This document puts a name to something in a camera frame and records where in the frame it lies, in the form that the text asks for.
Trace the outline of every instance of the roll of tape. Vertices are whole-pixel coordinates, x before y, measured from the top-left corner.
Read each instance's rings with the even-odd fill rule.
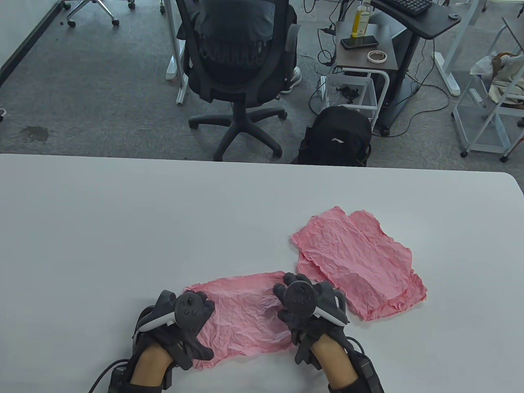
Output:
[[[367,60],[374,64],[385,63],[388,55],[381,50],[370,50],[367,54]]]

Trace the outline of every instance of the pink paper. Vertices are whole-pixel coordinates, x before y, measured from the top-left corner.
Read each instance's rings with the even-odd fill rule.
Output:
[[[276,271],[221,278],[187,288],[203,291],[215,302],[215,312],[198,336],[215,356],[209,362],[195,361],[194,368],[211,368],[237,355],[273,353],[293,346],[287,326],[277,318],[282,306],[272,291],[283,276],[282,271]]]
[[[411,250],[387,236],[366,211],[347,216],[338,206],[309,220],[292,241],[297,271],[342,289],[350,310],[366,321],[406,311],[426,299],[411,268]]]

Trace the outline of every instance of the bottle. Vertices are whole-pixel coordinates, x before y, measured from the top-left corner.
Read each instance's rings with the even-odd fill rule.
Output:
[[[351,36],[353,38],[363,37],[366,35],[367,24],[369,23],[369,16],[371,15],[371,0],[362,0],[357,7],[355,15],[355,22]]]

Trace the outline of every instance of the carpet stain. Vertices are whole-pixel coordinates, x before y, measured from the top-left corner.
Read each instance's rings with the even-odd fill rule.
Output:
[[[49,130],[39,126],[27,126],[19,132],[27,142],[45,142],[49,138]]]

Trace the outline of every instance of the white wall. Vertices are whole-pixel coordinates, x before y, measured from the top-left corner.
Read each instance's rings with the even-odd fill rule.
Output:
[[[0,0],[0,67],[55,2],[56,0]]]

